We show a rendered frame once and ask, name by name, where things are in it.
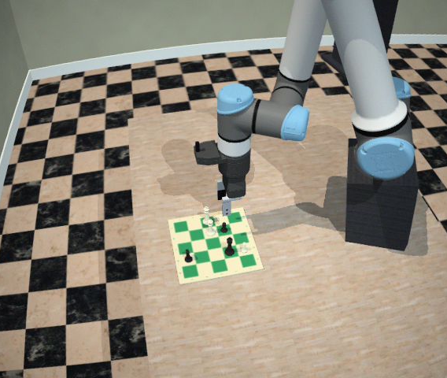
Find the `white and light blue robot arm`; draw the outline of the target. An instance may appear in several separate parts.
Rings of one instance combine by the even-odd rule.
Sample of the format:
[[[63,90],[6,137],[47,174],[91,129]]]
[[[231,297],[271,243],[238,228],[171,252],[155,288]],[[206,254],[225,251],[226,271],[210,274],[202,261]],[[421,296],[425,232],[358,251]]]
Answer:
[[[399,178],[415,156],[412,94],[406,81],[392,76],[372,0],[294,0],[270,100],[254,98],[244,84],[222,87],[218,136],[229,143],[244,142],[252,133],[304,140],[309,110],[303,104],[327,20],[356,107],[351,115],[358,144],[353,163],[375,180]]]

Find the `green and cream chessboard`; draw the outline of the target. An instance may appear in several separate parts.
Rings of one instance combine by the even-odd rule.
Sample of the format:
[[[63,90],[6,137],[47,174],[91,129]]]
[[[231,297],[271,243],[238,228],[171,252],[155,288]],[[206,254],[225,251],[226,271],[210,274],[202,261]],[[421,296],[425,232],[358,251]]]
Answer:
[[[206,235],[205,214],[168,220],[179,285],[264,270],[243,207],[232,209],[225,217],[222,211],[209,213],[209,218],[216,232],[213,236]],[[221,232],[223,222],[226,233]],[[225,254],[228,237],[233,239],[235,251],[231,256]],[[246,253],[241,252],[243,242]],[[184,260],[187,249],[193,258],[190,263]]]

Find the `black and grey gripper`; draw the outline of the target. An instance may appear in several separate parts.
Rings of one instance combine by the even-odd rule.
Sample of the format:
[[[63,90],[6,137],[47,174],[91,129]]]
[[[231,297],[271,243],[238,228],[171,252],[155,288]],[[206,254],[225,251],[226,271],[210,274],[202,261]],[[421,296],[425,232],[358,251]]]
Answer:
[[[194,155],[198,165],[217,165],[222,179],[217,182],[217,199],[222,200],[222,215],[231,215],[231,201],[246,195],[246,174],[250,168],[251,137],[242,143],[215,140],[195,142]],[[218,144],[218,145],[217,145]],[[196,149],[195,149],[196,147]],[[227,193],[227,196],[226,196]]]

